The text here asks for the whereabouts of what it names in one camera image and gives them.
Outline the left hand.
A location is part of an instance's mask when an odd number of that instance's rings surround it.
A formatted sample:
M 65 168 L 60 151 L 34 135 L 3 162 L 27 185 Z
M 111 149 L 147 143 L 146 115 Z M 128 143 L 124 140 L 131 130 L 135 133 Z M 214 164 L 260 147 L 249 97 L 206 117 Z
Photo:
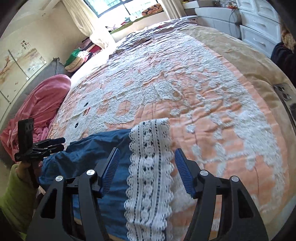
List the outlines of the left hand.
M 34 176 L 37 180 L 42 174 L 43 162 L 34 162 L 33 164 L 27 162 L 18 162 L 18 166 L 16 167 L 17 176 L 27 184 L 32 184 L 32 180 L 29 174 L 29 168 L 33 167 Z

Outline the left green sleeve forearm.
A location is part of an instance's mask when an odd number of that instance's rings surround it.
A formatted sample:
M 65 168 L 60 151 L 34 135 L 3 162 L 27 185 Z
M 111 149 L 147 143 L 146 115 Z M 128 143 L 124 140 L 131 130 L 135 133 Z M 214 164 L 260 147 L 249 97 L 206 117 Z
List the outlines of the left green sleeve forearm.
M 32 221 L 37 188 L 18 177 L 11 167 L 8 186 L 1 197 L 1 240 L 25 240 Z

